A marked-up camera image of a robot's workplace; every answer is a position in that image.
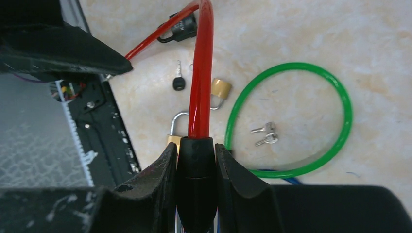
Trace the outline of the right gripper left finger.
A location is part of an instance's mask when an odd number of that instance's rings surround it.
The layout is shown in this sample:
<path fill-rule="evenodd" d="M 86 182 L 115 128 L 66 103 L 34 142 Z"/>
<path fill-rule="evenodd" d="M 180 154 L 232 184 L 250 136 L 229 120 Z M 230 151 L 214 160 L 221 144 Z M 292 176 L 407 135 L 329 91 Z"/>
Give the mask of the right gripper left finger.
<path fill-rule="evenodd" d="M 116 188 L 3 188 L 3 233 L 172 233 L 177 147 Z"/>

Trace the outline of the small brass padlock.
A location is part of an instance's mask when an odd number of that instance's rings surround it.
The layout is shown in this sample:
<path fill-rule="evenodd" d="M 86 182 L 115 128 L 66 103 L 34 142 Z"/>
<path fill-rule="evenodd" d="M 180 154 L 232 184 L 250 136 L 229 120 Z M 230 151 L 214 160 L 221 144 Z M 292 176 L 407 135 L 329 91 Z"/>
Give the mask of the small brass padlock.
<path fill-rule="evenodd" d="M 218 97 L 220 102 L 217 106 L 211 106 L 210 110 L 218 110 L 223 105 L 230 94 L 231 88 L 232 84 L 222 79 L 214 78 L 212 80 L 211 95 Z"/>

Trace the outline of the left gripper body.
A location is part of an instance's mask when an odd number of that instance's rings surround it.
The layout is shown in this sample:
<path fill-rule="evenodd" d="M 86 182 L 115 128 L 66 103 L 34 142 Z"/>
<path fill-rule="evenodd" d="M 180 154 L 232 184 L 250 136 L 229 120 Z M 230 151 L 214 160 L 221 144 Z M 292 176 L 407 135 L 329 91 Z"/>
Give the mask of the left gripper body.
<path fill-rule="evenodd" d="M 74 13 L 62 9 L 59 0 L 2 0 L 0 2 L 0 35 L 14 31 L 34 31 L 67 25 L 81 28 L 74 22 L 75 19 Z M 84 80 L 84 73 L 50 72 L 30 75 L 41 81 Z"/>

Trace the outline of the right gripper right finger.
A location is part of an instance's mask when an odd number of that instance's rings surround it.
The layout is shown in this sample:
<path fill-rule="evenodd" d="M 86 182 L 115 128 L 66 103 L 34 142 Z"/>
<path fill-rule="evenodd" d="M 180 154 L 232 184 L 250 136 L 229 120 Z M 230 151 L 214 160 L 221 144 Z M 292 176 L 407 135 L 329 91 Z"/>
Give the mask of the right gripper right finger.
<path fill-rule="evenodd" d="M 215 146 L 222 233 L 409 233 L 412 221 L 388 189 L 270 185 Z"/>

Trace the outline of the red cable lock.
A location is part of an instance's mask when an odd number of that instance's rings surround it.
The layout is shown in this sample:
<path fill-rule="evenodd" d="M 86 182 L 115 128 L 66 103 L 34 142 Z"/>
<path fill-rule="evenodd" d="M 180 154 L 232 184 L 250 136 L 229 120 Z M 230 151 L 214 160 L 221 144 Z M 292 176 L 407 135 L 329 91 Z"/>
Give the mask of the red cable lock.
<path fill-rule="evenodd" d="M 217 169 L 209 136 L 214 16 L 209 0 L 193 0 L 133 48 L 131 60 L 180 20 L 199 10 L 189 104 L 188 135 L 181 138 L 176 169 L 176 207 L 188 233 L 206 233 L 217 210 Z"/>

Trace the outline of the green lock key pair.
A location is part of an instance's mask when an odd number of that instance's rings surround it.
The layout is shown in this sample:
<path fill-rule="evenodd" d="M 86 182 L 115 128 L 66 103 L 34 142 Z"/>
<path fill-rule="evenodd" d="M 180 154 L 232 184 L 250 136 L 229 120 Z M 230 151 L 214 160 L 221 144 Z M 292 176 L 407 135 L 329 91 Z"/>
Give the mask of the green lock key pair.
<path fill-rule="evenodd" d="M 267 122 L 263 127 L 251 130 L 251 133 L 264 133 L 264 139 L 255 143 L 255 146 L 263 144 L 274 144 L 278 141 L 278 135 L 276 133 L 276 125 L 274 122 Z"/>

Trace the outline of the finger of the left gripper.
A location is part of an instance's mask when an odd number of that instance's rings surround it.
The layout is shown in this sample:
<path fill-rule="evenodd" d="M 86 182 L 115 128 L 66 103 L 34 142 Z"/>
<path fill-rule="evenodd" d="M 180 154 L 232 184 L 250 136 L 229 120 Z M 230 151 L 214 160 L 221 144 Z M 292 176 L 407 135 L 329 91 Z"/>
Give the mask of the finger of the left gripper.
<path fill-rule="evenodd" d="M 132 69 L 124 56 L 79 27 L 14 31 L 0 37 L 1 73 L 120 75 Z"/>

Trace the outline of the green cable lock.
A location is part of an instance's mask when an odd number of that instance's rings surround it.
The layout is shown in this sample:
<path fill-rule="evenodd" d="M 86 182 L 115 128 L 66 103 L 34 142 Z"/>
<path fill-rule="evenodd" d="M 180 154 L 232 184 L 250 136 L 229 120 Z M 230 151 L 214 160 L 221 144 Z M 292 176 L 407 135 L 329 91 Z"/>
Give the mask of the green cable lock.
<path fill-rule="evenodd" d="M 349 138 L 350 131 L 353 124 L 353 108 L 351 104 L 351 100 L 349 97 L 348 92 L 346 91 L 344 85 L 340 82 L 340 80 L 333 75 L 331 72 L 327 71 L 326 69 L 303 62 L 291 62 L 291 63 L 283 63 L 271 67 L 262 73 L 258 74 L 255 78 L 253 78 L 250 83 L 241 91 L 240 95 L 238 96 L 237 100 L 235 101 L 233 108 L 230 112 L 229 119 L 227 122 L 226 130 L 225 130 L 225 137 L 224 137 L 224 145 L 228 150 L 232 149 L 232 139 L 234 134 L 234 129 L 236 126 L 236 121 L 238 115 L 242 109 L 242 106 L 251 92 L 264 80 L 267 78 L 276 75 L 281 72 L 292 71 L 292 70 L 303 70 L 314 73 L 324 80 L 329 82 L 335 91 L 337 92 L 338 96 L 340 97 L 342 103 L 342 126 L 339 136 L 337 137 L 334 144 L 330 147 L 330 149 L 325 152 L 320 158 L 316 159 L 315 161 L 308 163 L 307 165 L 290 169 L 290 170 L 282 170 L 282 171 L 275 171 L 275 170 L 256 170 L 250 169 L 249 171 L 253 173 L 255 176 L 264 179 L 288 179 L 294 178 L 300 175 L 304 175 L 310 172 L 313 172 L 330 160 L 332 160 L 343 148 L 347 139 Z"/>

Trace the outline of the black-headed key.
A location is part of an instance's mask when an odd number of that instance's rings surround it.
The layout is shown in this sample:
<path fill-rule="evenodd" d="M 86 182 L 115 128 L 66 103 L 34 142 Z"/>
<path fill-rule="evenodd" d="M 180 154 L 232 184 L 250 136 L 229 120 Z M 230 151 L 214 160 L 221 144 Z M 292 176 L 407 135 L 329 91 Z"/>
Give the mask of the black-headed key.
<path fill-rule="evenodd" d="M 182 91 L 186 87 L 186 81 L 182 75 L 181 61 L 177 61 L 176 77 L 173 79 L 172 87 L 175 91 Z"/>

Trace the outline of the large brass padlock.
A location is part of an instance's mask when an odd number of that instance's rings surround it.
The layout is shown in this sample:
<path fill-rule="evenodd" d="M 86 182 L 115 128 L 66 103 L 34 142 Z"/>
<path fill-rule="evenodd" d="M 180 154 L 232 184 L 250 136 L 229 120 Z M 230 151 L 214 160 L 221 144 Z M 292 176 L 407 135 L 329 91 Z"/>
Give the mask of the large brass padlock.
<path fill-rule="evenodd" d="M 169 143 L 174 143 L 177 147 L 177 153 L 179 153 L 180 150 L 180 141 L 182 136 L 177 133 L 177 127 L 179 125 L 178 121 L 181 117 L 188 116 L 189 111 L 188 110 L 183 110 L 178 112 L 177 114 L 174 115 L 174 117 L 171 120 L 171 127 L 169 134 L 167 135 L 167 144 Z"/>

